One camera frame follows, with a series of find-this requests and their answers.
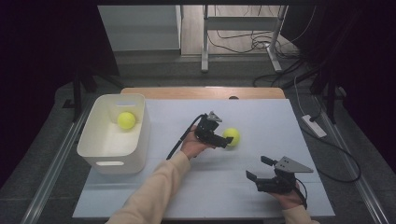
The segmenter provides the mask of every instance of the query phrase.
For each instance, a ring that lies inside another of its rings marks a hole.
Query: human hand
[[[293,207],[297,207],[303,204],[303,202],[301,201],[299,195],[295,190],[292,190],[291,192],[285,194],[278,194],[278,193],[269,193],[269,194],[274,196],[279,201],[280,205],[284,210],[291,209]]]
[[[191,131],[187,134],[186,138],[183,140],[183,144],[181,145],[181,150],[180,150],[184,154],[186,154],[189,160],[191,158],[197,157],[201,152],[203,152],[205,149],[209,147],[215,148],[210,144],[205,144],[199,141],[194,134],[195,129],[196,126],[193,125],[191,127]]]

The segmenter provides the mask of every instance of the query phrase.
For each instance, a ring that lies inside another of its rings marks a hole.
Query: dark background
[[[354,4],[332,1],[322,7],[321,23],[314,22],[297,45],[313,63],[323,60],[351,8],[363,7],[332,68],[337,84],[346,90],[345,108],[395,171],[395,3],[349,3]],[[89,77],[95,75],[92,69],[111,76],[119,72],[95,3],[0,4],[3,185],[46,120],[59,87],[76,73]],[[296,7],[295,18],[292,8],[285,26],[301,15],[300,10],[312,7]]]

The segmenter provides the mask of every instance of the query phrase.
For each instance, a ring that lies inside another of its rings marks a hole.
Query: beige sleeve
[[[189,159],[181,151],[163,161],[107,223],[161,223],[166,206],[189,170]]]
[[[300,205],[291,209],[283,210],[286,224],[318,224],[312,220],[305,208]]]

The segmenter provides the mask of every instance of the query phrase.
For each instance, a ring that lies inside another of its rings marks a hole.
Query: yellow tennis ball
[[[234,147],[239,143],[241,135],[239,134],[238,130],[236,130],[235,128],[228,128],[224,130],[223,133],[223,138],[226,137],[233,137],[233,141],[230,144],[228,144],[228,146]]]
[[[131,112],[122,112],[119,114],[119,117],[117,118],[117,123],[122,129],[132,129],[134,125],[136,124],[136,118],[134,117],[134,114]]]

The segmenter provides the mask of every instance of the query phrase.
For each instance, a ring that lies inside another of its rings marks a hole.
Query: white plastic bin
[[[123,130],[121,112],[131,112],[135,126]],[[141,94],[108,94],[93,104],[78,143],[78,155],[101,174],[133,174],[145,166],[149,148],[149,113]]]

